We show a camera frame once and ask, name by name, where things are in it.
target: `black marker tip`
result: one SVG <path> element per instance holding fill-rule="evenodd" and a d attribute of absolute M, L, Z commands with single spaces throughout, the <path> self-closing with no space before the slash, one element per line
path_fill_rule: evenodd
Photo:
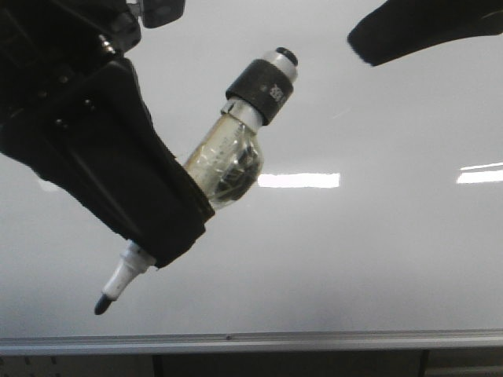
<path fill-rule="evenodd" d="M 96 306 L 94 307 L 94 314 L 97 316 L 103 314 L 107 311 L 110 304 L 112 304 L 112 300 L 108 298 L 106 295 L 102 295 L 98 300 Z"/>

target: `dark floor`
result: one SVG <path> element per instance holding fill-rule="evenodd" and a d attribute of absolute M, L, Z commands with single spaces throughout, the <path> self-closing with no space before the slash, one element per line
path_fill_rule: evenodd
<path fill-rule="evenodd" d="M 170 377 L 417 377 L 421 351 L 162 356 Z"/>
<path fill-rule="evenodd" d="M 0 377 L 503 377 L 503 348 L 0 356 Z"/>

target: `black fabric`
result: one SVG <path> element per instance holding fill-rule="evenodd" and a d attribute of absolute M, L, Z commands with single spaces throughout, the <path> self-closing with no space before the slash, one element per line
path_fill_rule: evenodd
<path fill-rule="evenodd" d="M 140 27 L 124 1 L 0 2 L 0 123 L 41 93 L 59 90 L 58 80 L 68 71 L 90 74 L 113 58 L 99 35 L 119 55 L 140 41 Z"/>
<path fill-rule="evenodd" d="M 66 189 L 158 267 L 190 249 L 214 213 L 157 137 L 124 58 L 4 124 L 0 151 Z"/>
<path fill-rule="evenodd" d="M 388 0 L 364 18 L 348 42 L 379 65 L 455 39 L 503 32 L 503 0 Z"/>

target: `white surface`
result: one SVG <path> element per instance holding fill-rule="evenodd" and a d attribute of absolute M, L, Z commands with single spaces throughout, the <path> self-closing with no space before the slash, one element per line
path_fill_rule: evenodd
<path fill-rule="evenodd" d="M 457 183 L 463 167 L 503 161 L 502 40 L 371 68 L 345 39 L 380 3 L 188 1 L 180 21 L 145 31 L 130 58 L 182 163 L 227 86 L 285 46 L 299 78 L 259 135 L 263 173 L 340 184 L 254 186 L 102 317 L 93 307 L 126 242 L 0 156 L 0 338 L 503 328 L 503 184 Z"/>

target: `screw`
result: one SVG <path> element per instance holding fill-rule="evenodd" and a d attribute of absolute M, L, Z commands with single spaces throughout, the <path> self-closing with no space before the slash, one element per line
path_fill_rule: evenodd
<path fill-rule="evenodd" d="M 85 100 L 85 101 L 84 101 L 84 105 L 85 105 L 87 108 L 89 108 L 89 110 L 90 110 L 90 111 L 92 111 L 92 112 L 93 112 L 94 110 L 96 110 L 96 106 L 94 106 L 94 104 L 93 104 L 93 101 L 92 101 L 92 100 Z"/>
<path fill-rule="evenodd" d="M 103 35 L 103 34 L 100 34 L 98 36 L 98 38 L 100 39 L 101 41 L 101 48 L 103 49 L 103 51 L 105 53 L 110 53 L 112 55 L 115 55 L 116 54 L 116 49 L 113 48 L 112 44 L 110 43 L 109 40 L 107 40 L 107 38 Z"/>
<path fill-rule="evenodd" d="M 54 121 L 54 124 L 59 128 L 63 128 L 63 129 L 68 128 L 68 124 L 66 124 L 66 122 L 63 119 L 56 119 Z"/>

